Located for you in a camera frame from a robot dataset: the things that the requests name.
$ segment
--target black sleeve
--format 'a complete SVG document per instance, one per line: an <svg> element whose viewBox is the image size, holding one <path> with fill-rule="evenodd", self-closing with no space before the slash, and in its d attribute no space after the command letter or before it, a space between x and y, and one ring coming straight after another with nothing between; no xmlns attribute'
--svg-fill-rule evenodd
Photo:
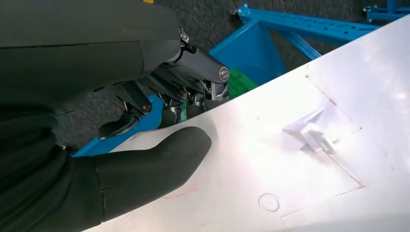
<svg viewBox="0 0 410 232"><path fill-rule="evenodd" d="M78 232L183 185L211 140L181 129L156 147L72 158L56 146L53 115L0 113L0 231Z"/></svg>

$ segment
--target red mark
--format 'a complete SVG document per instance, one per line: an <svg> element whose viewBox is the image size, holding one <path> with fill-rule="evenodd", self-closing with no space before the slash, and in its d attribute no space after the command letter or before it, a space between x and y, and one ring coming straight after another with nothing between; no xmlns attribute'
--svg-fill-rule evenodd
<svg viewBox="0 0 410 232"><path fill-rule="evenodd" d="M178 197L183 197L183 196L185 196L187 194L190 194L190 193L194 193L197 190L198 190L198 183L194 183L192 188L190 190L188 190L187 192L185 192L185 193L181 193L181 194L176 195L176 196L172 196L171 194L168 194L166 196L163 196L162 198L164 198L166 200L175 199L175 198L178 198Z"/></svg>

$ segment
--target white panel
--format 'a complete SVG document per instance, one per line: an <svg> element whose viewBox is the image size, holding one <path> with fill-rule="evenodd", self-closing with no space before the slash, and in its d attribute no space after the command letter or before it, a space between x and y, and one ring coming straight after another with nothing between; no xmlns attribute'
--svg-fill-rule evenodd
<svg viewBox="0 0 410 232"><path fill-rule="evenodd" d="M361 188L283 217L292 232L405 232L410 177Z"/></svg>
<svg viewBox="0 0 410 232"><path fill-rule="evenodd" d="M363 128L360 136L379 146L375 165L384 177L371 182L410 174L409 23L406 16L306 66L306 76Z"/></svg>

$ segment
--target circular mark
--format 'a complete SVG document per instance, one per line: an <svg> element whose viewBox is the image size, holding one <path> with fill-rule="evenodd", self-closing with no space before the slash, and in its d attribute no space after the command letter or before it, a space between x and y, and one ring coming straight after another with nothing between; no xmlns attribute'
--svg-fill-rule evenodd
<svg viewBox="0 0 410 232"><path fill-rule="evenodd" d="M259 206L266 212L274 213L280 210L280 200L271 193L265 193L259 198Z"/></svg>

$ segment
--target blue metal bracket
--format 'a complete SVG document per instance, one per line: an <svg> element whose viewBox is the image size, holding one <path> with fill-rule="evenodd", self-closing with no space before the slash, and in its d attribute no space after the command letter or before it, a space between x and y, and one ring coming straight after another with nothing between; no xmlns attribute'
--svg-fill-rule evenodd
<svg viewBox="0 0 410 232"><path fill-rule="evenodd" d="M388 0L387 8L381 8L378 5L365 8L367 21L373 20L394 21L410 14L410 7L397 7L397 0Z"/></svg>
<svg viewBox="0 0 410 232"><path fill-rule="evenodd" d="M306 42L302 37L286 32L286 31L279 31L279 34L287 39L293 46L295 46L301 53L303 53L308 59L314 60L316 58L321 57L322 55L308 42Z"/></svg>
<svg viewBox="0 0 410 232"><path fill-rule="evenodd" d="M242 21L259 20L265 26L330 44L343 45L379 28L366 25L294 15L274 11L255 10L241 6L237 12Z"/></svg>

